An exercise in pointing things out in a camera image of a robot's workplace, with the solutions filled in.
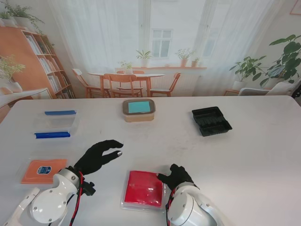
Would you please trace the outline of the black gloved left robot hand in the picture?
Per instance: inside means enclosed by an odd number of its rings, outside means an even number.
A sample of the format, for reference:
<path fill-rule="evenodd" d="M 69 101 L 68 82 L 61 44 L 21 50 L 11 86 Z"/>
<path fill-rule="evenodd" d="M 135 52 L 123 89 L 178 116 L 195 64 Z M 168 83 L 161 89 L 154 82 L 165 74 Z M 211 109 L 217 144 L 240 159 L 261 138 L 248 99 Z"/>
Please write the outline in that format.
<path fill-rule="evenodd" d="M 116 140 L 105 140 L 91 146 L 85 154 L 75 163 L 74 169 L 82 175 L 97 172 L 103 165 L 117 159 L 122 152 L 117 150 L 112 153 L 103 155 L 105 151 L 115 148 L 122 148 L 123 144 Z"/>

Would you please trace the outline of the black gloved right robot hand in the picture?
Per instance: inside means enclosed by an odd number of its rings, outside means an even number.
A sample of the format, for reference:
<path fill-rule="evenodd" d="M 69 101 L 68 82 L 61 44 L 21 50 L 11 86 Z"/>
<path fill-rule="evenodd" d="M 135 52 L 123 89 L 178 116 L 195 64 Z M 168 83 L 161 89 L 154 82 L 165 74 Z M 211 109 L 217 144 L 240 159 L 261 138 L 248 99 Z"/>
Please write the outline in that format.
<path fill-rule="evenodd" d="M 164 184 L 168 186 L 168 188 L 173 191 L 177 188 L 178 185 L 184 182 L 189 182 L 194 184 L 191 176 L 185 170 L 183 166 L 178 166 L 176 164 L 172 164 L 170 166 L 171 174 L 169 176 L 163 175 L 159 173 L 157 178 Z"/>

